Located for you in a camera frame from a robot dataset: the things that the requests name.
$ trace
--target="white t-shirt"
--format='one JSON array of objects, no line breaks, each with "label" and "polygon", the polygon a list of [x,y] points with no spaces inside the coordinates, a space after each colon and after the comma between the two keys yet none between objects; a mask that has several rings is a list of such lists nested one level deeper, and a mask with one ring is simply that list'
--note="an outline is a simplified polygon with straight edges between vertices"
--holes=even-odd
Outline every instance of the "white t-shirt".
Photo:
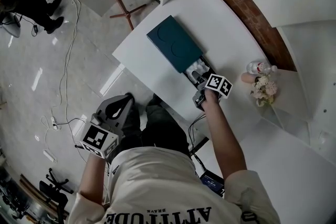
[{"label": "white t-shirt", "polygon": [[223,199],[202,184],[186,155],[159,147],[121,152],[111,164],[108,190],[107,211],[77,194],[68,223],[240,224],[246,191],[249,208],[261,224],[280,223],[256,172],[230,175]]}]

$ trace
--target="tiled floor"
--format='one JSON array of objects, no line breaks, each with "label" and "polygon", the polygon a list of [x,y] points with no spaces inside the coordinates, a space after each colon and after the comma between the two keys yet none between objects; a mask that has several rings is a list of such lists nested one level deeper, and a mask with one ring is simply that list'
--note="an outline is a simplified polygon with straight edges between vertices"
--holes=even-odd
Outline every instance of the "tiled floor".
[{"label": "tiled floor", "polygon": [[[142,12],[133,14],[134,26],[158,6],[154,0],[124,2],[128,9],[148,4]],[[78,33],[68,65],[68,120],[91,117],[98,105],[112,96],[132,92],[136,101],[144,107],[153,94],[112,56],[130,33],[124,18],[109,18],[117,13],[120,13],[119,7],[114,5],[101,18],[82,5]],[[57,157],[57,164],[43,155],[47,146],[44,142],[46,128],[41,124],[41,117],[45,116],[51,125],[50,109],[56,106],[53,108],[56,121],[66,122],[65,79],[61,84],[61,105],[59,82],[76,22],[74,4],[70,0],[63,0],[57,14],[65,17],[65,23],[51,35],[41,31],[37,37],[32,37],[32,25],[24,20],[21,21],[20,38],[11,38],[0,29],[0,86],[2,96],[7,101],[0,110],[0,138],[10,166],[19,174],[24,174],[35,186],[45,179],[48,168],[52,167],[56,174],[68,178],[76,190],[85,162],[73,146],[68,125],[62,125],[60,131],[49,130],[46,137],[50,151]],[[175,117],[187,131],[188,126],[183,120],[178,115]],[[144,128],[145,115],[141,119]],[[81,122],[75,120],[70,125],[76,131]],[[84,158],[88,156],[83,150],[81,154]],[[70,210],[75,196],[68,197],[66,209]]]}]

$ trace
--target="brick wall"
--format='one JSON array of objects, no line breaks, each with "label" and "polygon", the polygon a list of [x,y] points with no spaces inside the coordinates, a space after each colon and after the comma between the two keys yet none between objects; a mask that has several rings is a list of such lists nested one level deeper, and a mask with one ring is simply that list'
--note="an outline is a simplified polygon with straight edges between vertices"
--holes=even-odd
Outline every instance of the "brick wall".
[{"label": "brick wall", "polygon": [[296,71],[292,57],[278,30],[270,26],[252,0],[224,1],[242,20],[272,65],[277,65],[280,69]]}]

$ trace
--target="white table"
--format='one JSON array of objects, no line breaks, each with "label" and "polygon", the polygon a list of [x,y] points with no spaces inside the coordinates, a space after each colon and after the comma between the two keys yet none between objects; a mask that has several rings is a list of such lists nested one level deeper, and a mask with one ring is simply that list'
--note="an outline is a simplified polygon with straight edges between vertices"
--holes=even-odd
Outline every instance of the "white table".
[{"label": "white table", "polygon": [[[196,41],[217,74],[233,83],[233,91],[220,102],[239,140],[260,119],[240,80],[246,65],[266,57],[250,32],[222,0],[170,0],[157,7],[115,50],[115,56],[139,80],[180,116],[192,122],[201,111],[192,97],[196,88],[178,73],[146,34],[172,15]],[[206,124],[198,125],[207,134]]]}]

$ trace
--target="black sneaker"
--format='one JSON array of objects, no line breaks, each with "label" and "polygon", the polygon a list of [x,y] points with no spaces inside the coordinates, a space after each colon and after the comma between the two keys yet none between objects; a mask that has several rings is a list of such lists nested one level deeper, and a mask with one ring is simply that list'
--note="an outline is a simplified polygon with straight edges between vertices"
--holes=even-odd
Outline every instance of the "black sneaker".
[{"label": "black sneaker", "polygon": [[154,93],[152,100],[148,102],[147,106],[161,105],[161,103],[162,103],[162,99]]},{"label": "black sneaker", "polygon": [[58,8],[59,4],[61,4],[62,0],[54,0],[52,3],[48,3],[48,11],[47,14],[52,16],[55,10]]},{"label": "black sneaker", "polygon": [[52,34],[57,28],[59,28],[64,21],[64,17],[59,17],[56,20],[54,20],[54,26],[52,29],[47,30],[47,34]]}]

